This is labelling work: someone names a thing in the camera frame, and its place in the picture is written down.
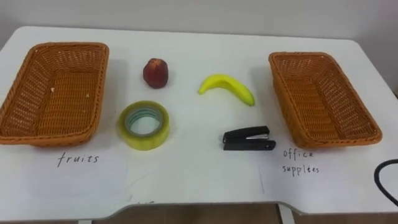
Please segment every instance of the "tape roll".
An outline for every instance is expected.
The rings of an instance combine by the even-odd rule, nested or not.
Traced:
[[[131,126],[143,117],[156,119],[159,126],[148,134],[135,133],[131,130]],[[138,101],[122,111],[118,120],[118,129],[128,146],[140,151],[148,151],[166,141],[169,136],[169,124],[169,114],[162,105],[153,101]]]

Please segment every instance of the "black stapler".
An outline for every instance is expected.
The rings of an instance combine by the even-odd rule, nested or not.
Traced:
[[[269,140],[267,126],[241,128],[224,133],[225,151],[271,151],[276,142]]]

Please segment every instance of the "wicker basket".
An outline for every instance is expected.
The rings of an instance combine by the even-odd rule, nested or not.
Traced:
[[[108,56],[101,43],[32,47],[0,109],[0,144],[89,141],[100,119]]]
[[[269,56],[274,88],[302,148],[375,144],[382,133],[336,61],[324,53]]]

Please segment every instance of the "tape core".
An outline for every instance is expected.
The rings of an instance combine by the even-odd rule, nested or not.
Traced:
[[[159,125],[153,131],[147,134],[139,134],[131,130],[132,124],[134,124],[138,119],[145,117],[156,119],[159,122]],[[154,135],[157,131],[159,131],[160,128],[162,128],[163,120],[164,120],[163,114],[157,108],[151,106],[144,106],[141,108],[134,109],[127,114],[126,118],[124,119],[124,127],[130,134],[134,136],[148,137]]]

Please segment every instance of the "banana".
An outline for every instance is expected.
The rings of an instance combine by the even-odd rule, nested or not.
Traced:
[[[212,88],[224,88],[234,93],[239,99],[249,106],[254,106],[254,97],[246,86],[229,75],[214,74],[210,75],[203,81],[198,90],[199,94],[204,94]]]

